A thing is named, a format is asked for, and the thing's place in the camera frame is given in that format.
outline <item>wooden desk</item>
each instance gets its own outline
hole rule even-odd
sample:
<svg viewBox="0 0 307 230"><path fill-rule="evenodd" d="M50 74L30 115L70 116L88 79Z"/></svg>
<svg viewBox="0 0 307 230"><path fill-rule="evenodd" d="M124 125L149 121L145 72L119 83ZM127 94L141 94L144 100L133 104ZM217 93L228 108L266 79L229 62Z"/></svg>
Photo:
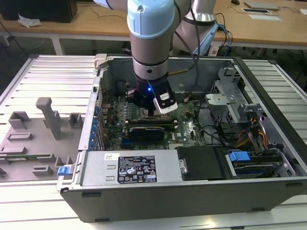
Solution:
<svg viewBox="0 0 307 230"><path fill-rule="evenodd" d="M307 16L294 13L283 8L277 13L282 22L253 20L241 8L247 8L244 0L239 6L231 4L230 0L217 0L215 13L223 13L227 30L233 34L233 46L307 49ZM279 7L307 9L307 2L269 0ZM78 13L71 23L43 22L42 26L30 29L21 26L16 21L2 21L4 26L14 36L47 37L52 39L57 55L64 51L60 39L90 39L129 41L129 30L126 22L127 14L112 11L88 3L78 3ZM217 15L219 23L223 23L221 15ZM7 33L0 27L0 35ZM224 33L217 32L211 50L218 49L224 41Z"/></svg>
<svg viewBox="0 0 307 230"><path fill-rule="evenodd" d="M267 0L251 0L257 2L268 2ZM240 43L257 44L259 47L271 48L275 46L307 46L307 16L302 13L295 13L288 8L283 8L273 14L282 19L282 22L254 20L248 13L243 12L241 8L248 8L244 1L240 1L239 6L233 5L227 0L217 0L214 12L223 13L225 16L226 27L234 36L234 46ZM278 7L291 7L295 9L307 9L307 2L269 0ZM223 23L221 15L217 15L219 23ZM218 32L216 40L224 40L224 34Z"/></svg>

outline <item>white sticker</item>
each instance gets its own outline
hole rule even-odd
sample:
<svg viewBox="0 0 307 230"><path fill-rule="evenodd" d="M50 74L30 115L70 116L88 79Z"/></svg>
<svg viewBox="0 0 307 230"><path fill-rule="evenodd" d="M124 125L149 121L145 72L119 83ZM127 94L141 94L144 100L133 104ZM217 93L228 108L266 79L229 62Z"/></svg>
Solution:
<svg viewBox="0 0 307 230"><path fill-rule="evenodd" d="M118 160L119 156L120 156L119 153L106 153L105 154L105 161Z"/></svg>

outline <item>white paper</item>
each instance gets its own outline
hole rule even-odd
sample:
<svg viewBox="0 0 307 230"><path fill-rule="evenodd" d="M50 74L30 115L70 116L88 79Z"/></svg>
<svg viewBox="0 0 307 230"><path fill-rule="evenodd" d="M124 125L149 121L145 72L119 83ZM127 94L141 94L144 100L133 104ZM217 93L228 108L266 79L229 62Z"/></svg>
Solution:
<svg viewBox="0 0 307 230"><path fill-rule="evenodd" d="M307 10L300 9L300 11L302 12L303 15L307 15Z"/></svg>
<svg viewBox="0 0 307 230"><path fill-rule="evenodd" d="M40 22L39 19L29 19L29 18L25 18L23 16L21 16L20 14L19 15L19 19L18 19L18 22L27 27L27 28L30 28L30 26L39 26L39 25L42 25L42 23Z"/></svg>
<svg viewBox="0 0 307 230"><path fill-rule="evenodd" d="M280 22L282 22L282 20L277 16L253 15L253 14L249 14L249 16L252 19L255 19L255 20L267 20L267 21L280 21Z"/></svg>

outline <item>black box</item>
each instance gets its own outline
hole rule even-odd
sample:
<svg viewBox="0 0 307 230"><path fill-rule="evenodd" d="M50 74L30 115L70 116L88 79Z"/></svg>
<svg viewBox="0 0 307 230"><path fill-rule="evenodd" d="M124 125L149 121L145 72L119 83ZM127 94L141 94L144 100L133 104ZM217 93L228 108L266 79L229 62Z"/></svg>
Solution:
<svg viewBox="0 0 307 230"><path fill-rule="evenodd" d="M5 20L25 18L70 23L77 13L76 0L0 0L0 13Z"/></svg>

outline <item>power supply label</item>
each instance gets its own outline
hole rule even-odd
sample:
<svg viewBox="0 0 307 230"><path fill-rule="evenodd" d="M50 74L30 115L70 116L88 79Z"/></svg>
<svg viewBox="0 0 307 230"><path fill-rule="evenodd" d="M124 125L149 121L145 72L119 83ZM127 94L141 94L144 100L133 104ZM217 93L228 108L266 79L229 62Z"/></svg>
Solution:
<svg viewBox="0 0 307 230"><path fill-rule="evenodd" d="M133 156L118 158L118 183L157 182L154 156Z"/></svg>

